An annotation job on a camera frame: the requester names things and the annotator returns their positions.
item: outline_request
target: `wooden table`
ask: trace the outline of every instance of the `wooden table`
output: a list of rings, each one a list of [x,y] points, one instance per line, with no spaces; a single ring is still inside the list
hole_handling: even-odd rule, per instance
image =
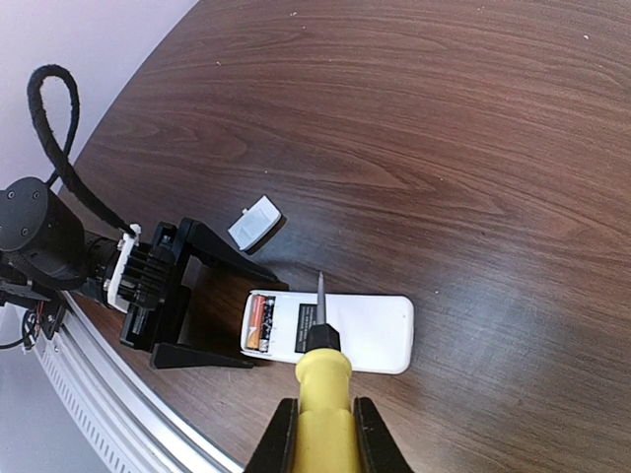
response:
[[[411,298],[410,369],[357,373],[353,391],[415,470],[623,471],[630,44],[624,1],[203,2],[78,171],[146,237],[183,216],[228,237],[267,194],[287,223],[252,259],[293,290],[313,291],[322,269],[331,292]],[[188,336],[235,347],[253,284],[189,279]],[[240,462],[298,392],[283,364],[152,372],[118,347],[121,316],[88,307]]]

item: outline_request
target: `cable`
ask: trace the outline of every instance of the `cable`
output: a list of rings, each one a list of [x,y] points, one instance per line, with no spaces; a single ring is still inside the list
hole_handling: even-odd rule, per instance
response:
[[[22,338],[20,340],[16,340],[15,342],[12,343],[7,343],[6,345],[0,345],[0,350],[10,350],[12,348],[16,348],[19,347],[22,344],[26,344],[27,342],[29,342],[29,338],[31,338],[31,336],[35,333],[35,324],[31,327],[31,330],[29,330],[29,332],[25,333],[25,325],[27,324],[27,322],[29,321],[29,317],[33,315],[33,311],[32,310],[27,310],[24,314],[24,317],[22,318]]]
[[[41,87],[48,77],[61,79],[70,93],[70,127],[68,128],[68,135],[63,150],[59,147],[59,143],[57,143],[54,137],[54,133],[50,128],[50,123],[46,116],[46,110],[43,107]],[[68,190],[75,194],[77,199],[93,214],[115,229],[121,229],[127,234],[135,236],[136,233],[129,225],[86,186],[68,161],[70,148],[72,147],[79,123],[79,92],[77,83],[70,72],[54,64],[39,67],[31,75],[29,86],[27,87],[27,94],[29,96],[29,111],[31,112],[33,127],[35,128],[44,152],[55,167],[55,172],[50,176],[46,185],[52,185],[57,176],[59,176]]]

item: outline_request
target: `battery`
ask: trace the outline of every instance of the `battery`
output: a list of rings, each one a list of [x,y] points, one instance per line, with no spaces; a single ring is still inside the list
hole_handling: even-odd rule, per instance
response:
[[[249,315],[249,328],[245,342],[245,346],[250,350],[258,350],[263,313],[265,311],[265,299],[265,296],[254,296],[252,300],[252,312]]]
[[[267,353],[269,350],[269,339],[272,335],[272,323],[274,319],[274,304],[276,298],[270,296],[265,301],[265,310],[263,311],[263,323],[260,329],[260,343],[258,344],[258,351]]]

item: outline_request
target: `gray floor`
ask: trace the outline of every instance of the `gray floor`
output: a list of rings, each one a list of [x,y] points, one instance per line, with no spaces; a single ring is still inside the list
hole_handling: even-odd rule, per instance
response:
[[[20,320],[0,308],[0,343]],[[0,352],[0,473],[108,471],[49,383],[35,353]]]

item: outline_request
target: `white wall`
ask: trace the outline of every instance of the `white wall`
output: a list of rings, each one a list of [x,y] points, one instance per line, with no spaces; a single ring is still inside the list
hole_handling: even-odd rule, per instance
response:
[[[31,126],[27,82],[57,63],[79,85],[75,159],[134,72],[196,0],[0,0],[0,188],[52,165]],[[46,81],[44,105],[63,146],[69,100]],[[17,338],[18,314],[0,308],[0,343]],[[0,472],[103,471],[36,360],[0,352]]]

